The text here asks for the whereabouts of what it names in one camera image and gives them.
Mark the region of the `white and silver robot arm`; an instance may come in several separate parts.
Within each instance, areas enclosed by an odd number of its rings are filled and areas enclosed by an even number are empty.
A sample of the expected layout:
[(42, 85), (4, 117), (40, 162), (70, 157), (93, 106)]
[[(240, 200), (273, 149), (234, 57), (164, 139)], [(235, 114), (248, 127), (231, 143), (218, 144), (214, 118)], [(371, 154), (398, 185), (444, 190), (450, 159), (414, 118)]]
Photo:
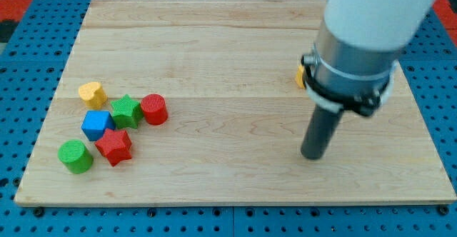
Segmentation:
[(317, 115), (371, 116), (393, 88), (396, 61), (435, 0), (327, 0), (303, 83)]

